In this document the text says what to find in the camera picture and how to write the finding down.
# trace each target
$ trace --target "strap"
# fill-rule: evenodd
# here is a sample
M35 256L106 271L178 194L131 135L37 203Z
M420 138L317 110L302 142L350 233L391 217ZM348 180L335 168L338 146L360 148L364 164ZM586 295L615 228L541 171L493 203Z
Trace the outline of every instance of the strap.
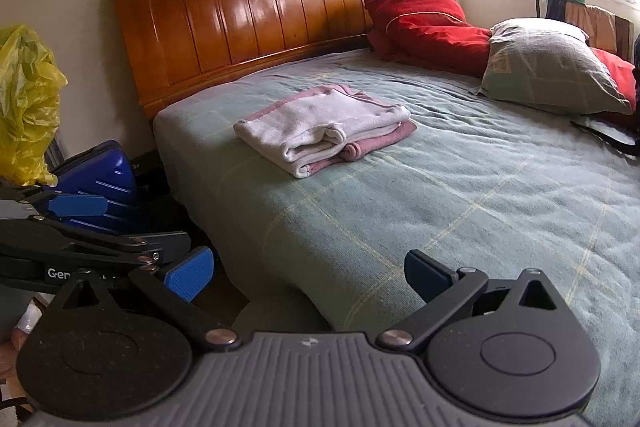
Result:
M571 125L573 125L574 127L577 127L578 129L583 129L585 131L589 131L590 133L594 134L598 138L603 139L610 146L612 146L614 149L622 152L623 154L628 154L629 156L640 156L640 139L638 139L638 138L636 139L636 143L634 145L631 145L629 143L622 143L621 141L618 141L615 138L612 138L612 137L604 134L603 132L600 132L600 131L597 131L595 129L592 129L591 127L587 127L586 125L582 125L580 123L576 123L573 120L571 122Z

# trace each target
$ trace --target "ribbed plastic surface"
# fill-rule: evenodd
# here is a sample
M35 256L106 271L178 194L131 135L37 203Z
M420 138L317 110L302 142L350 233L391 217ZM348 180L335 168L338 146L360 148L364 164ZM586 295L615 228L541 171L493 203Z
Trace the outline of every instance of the ribbed plastic surface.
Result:
M164 285L183 299L191 301L209 283L213 269L213 253L206 248L167 273Z
M38 413L28 427L78 423ZM257 333L208 354L160 405L101 427L495 427L440 397L414 359L371 347L361 333ZM588 427L578 417L545 427Z

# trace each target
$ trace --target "plastic bag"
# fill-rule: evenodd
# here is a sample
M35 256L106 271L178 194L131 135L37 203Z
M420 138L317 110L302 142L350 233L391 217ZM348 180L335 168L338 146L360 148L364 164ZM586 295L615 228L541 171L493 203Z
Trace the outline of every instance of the plastic bag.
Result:
M0 176L18 185L55 185L44 153L60 125L65 75L28 26L0 29Z

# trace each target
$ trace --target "bed sheet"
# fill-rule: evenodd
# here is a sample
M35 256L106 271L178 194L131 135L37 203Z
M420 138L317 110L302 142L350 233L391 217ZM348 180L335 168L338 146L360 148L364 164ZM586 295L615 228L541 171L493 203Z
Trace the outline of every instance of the bed sheet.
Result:
M321 84L404 104L409 138L297 180L232 125ZM594 340L587 416L640 415L640 162L567 118L469 92L476 79L366 50L284 64L203 90L155 119L174 195L249 297L302 290L338 330L376 334L421 306L404 282L420 248L495 278L542 268Z

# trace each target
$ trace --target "headboard slat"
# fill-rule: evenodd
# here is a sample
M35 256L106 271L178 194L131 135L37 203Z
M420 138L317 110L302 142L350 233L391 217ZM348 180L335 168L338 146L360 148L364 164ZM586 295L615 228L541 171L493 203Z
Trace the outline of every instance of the headboard slat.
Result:
M206 87L366 45L363 0L115 0L149 118Z

